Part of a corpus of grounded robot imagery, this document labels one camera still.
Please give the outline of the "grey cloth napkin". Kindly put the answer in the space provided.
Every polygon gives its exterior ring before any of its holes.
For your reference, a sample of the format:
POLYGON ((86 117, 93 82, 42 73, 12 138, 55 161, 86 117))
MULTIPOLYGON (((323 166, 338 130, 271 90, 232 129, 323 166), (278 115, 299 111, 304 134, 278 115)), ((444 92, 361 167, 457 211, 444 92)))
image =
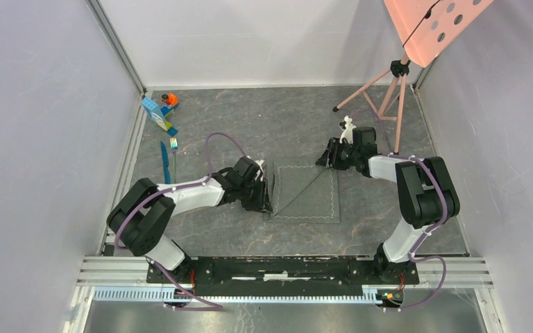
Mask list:
POLYGON ((266 166, 272 212, 270 223, 341 222, 337 171, 315 165, 310 157, 284 157, 266 166))

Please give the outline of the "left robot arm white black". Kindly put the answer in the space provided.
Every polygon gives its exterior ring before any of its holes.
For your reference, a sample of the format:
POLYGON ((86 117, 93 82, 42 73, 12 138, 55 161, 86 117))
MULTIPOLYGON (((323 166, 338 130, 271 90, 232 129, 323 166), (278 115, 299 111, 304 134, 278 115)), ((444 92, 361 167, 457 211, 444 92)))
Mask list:
POLYGON ((170 218, 234 202, 246 211, 270 213, 263 164, 264 160, 244 156, 233 167, 179 184, 155 184, 142 178, 109 213, 107 226, 132 255, 148 257, 163 266, 172 282, 183 282, 189 277, 190 264, 186 253, 164 234, 170 218))

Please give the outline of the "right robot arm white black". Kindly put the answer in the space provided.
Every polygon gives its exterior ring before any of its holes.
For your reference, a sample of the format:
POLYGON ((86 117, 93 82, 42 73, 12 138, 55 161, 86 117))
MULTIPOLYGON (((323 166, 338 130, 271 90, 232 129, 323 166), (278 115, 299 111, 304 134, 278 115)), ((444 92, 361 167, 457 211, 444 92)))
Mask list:
POLYGON ((432 232, 459 214, 455 186, 442 157, 383 155, 378 152, 374 128, 348 121, 339 126, 341 135, 329 140, 316 165, 338 171, 354 168, 367 178, 397 186, 401 219, 373 259, 375 278, 393 282, 401 272, 411 270, 418 248, 432 232))

